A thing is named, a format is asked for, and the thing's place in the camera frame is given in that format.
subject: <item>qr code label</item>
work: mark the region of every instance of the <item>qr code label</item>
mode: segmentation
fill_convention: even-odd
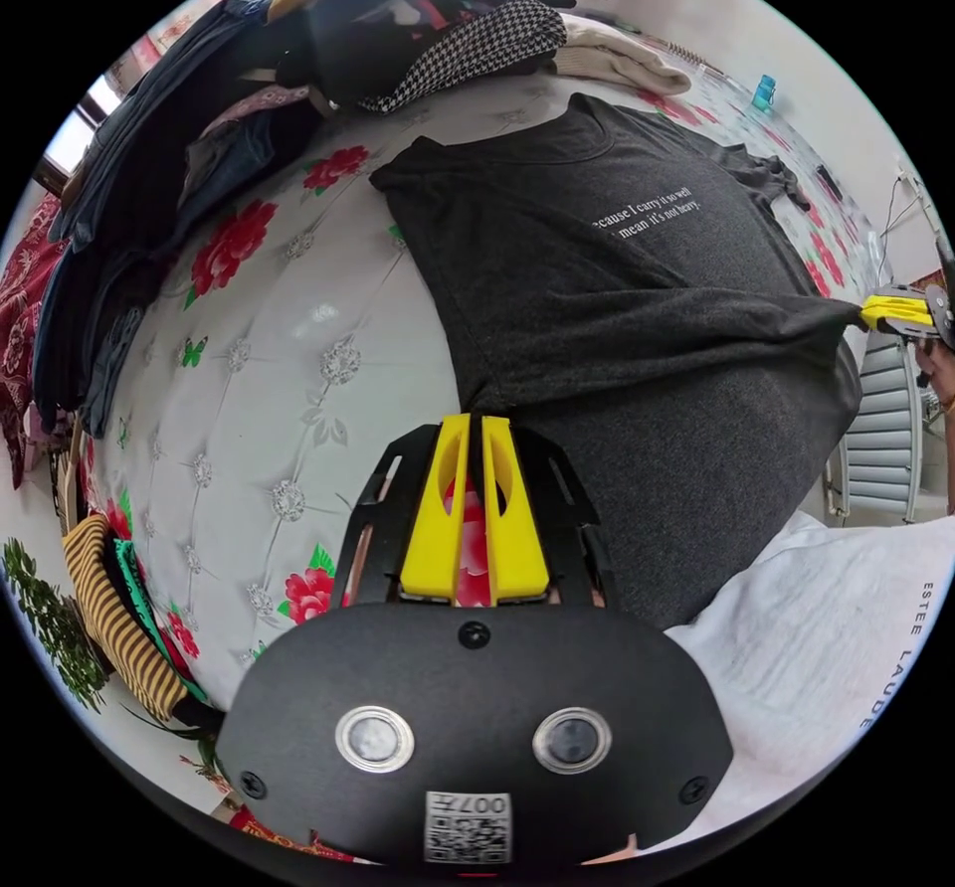
[[[428,791],[425,860],[436,864],[510,863],[510,795]]]

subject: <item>striped garment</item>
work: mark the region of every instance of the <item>striped garment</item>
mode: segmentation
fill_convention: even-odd
[[[108,534],[105,518],[93,515],[63,540],[84,624],[142,707],[159,721],[169,721],[173,708],[188,693],[106,576],[103,551]]]

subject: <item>houndstooth fabric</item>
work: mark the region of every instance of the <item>houndstooth fabric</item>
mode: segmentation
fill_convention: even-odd
[[[358,104],[387,114],[426,94],[555,52],[566,42],[567,30],[559,12],[537,0],[508,0],[433,45],[391,94],[364,98]]]

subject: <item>wall outlet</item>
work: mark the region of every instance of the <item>wall outlet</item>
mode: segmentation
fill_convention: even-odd
[[[913,198],[921,198],[922,184],[917,175],[909,167],[908,163],[902,159],[900,154],[895,155],[895,177],[901,182],[902,187],[907,188]]]

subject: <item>green fabric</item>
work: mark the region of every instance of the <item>green fabric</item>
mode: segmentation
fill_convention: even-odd
[[[189,690],[189,694],[198,698],[199,701],[208,702],[209,696],[195,682],[190,681],[188,678],[183,678],[183,676],[179,674],[179,669],[176,668],[175,662],[169,655],[169,649],[166,648],[166,644],[162,640],[162,635],[159,634],[159,629],[156,627],[156,620],[152,616],[152,608],[149,606],[149,596],[143,591],[142,585],[139,582],[139,573],[136,570],[135,547],[131,542],[126,542],[122,539],[114,540],[114,544],[116,547],[116,562],[119,563],[122,576],[126,579],[126,584],[129,586],[129,594],[132,597],[132,603],[136,606],[136,613],[142,619],[142,623],[146,626],[146,630],[155,642],[156,647],[162,653],[163,658],[172,666],[172,670],[176,672],[179,680]]]

